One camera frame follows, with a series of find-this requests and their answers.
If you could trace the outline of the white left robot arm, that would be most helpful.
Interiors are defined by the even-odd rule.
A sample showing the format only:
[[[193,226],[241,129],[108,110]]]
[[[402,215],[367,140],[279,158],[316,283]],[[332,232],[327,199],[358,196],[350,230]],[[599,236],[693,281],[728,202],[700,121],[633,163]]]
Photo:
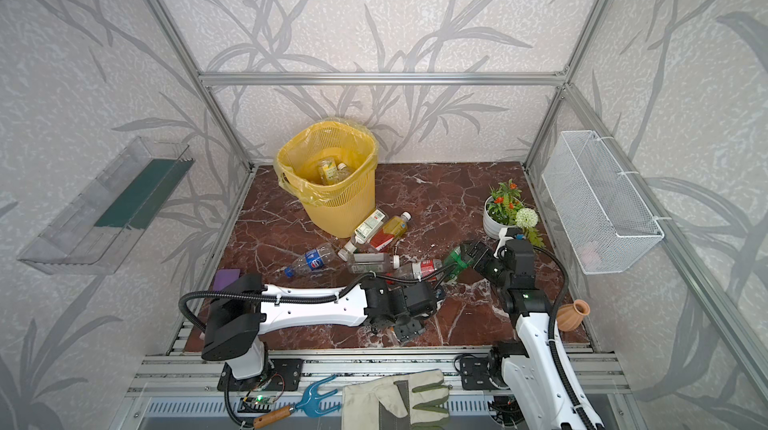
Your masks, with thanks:
[[[263,335],[318,325],[366,326],[392,329],[406,343],[424,332],[424,321],[444,299],[444,290],[429,278],[365,273],[344,287],[296,289],[266,285],[259,275],[247,274],[219,291],[186,293],[178,308],[204,338],[202,359],[224,365],[228,386],[271,378]]]

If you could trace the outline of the yellow liquid bottle red label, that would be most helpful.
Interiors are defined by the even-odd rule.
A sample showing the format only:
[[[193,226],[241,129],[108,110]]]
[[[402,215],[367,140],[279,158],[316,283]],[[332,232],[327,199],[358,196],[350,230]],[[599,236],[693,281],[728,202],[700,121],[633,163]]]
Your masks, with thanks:
[[[388,246],[405,235],[411,219],[412,216],[408,212],[391,218],[370,240],[370,246],[376,252],[383,252]]]

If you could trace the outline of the green plastic bottle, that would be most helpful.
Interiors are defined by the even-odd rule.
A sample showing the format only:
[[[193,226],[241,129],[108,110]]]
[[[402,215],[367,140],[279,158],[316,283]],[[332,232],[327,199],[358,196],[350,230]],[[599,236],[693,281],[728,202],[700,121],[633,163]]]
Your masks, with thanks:
[[[464,260],[464,252],[461,246],[454,248],[443,261],[443,267],[446,268],[444,276],[446,281],[450,282],[455,280],[468,264]]]

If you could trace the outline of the clear bottle red label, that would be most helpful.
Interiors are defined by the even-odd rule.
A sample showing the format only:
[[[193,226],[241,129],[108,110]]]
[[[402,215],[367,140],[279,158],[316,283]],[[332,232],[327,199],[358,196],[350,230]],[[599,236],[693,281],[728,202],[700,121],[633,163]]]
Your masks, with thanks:
[[[443,262],[439,259],[412,262],[394,270],[391,275],[398,279],[422,281],[430,278],[437,270],[440,270]]]

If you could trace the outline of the clear bottle white label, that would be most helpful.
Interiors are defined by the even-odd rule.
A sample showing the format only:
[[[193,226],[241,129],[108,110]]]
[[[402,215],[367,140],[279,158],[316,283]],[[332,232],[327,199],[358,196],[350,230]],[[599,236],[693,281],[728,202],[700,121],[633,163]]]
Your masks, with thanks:
[[[336,170],[336,182],[341,183],[352,175],[353,171],[344,163],[339,163]]]

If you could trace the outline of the clear bottle blue label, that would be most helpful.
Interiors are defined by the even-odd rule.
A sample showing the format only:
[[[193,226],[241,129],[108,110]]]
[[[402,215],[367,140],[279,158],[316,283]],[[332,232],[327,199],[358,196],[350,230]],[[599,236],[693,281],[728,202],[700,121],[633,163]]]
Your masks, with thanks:
[[[324,243],[300,255],[283,269],[283,273],[289,278],[319,273],[325,271],[335,257],[336,251],[333,246],[330,243]]]

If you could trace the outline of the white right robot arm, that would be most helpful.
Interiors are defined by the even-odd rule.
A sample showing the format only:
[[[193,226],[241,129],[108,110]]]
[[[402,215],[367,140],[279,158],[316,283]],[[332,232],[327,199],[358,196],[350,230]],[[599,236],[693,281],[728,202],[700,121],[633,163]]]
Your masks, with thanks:
[[[515,341],[492,346],[488,377],[511,391],[529,429],[603,429],[587,398],[556,322],[568,286],[563,264],[549,250],[517,237],[502,238],[492,250],[481,241],[459,246],[461,261],[496,289],[515,327]],[[563,286],[555,299],[536,287],[535,259],[548,257],[560,270]]]

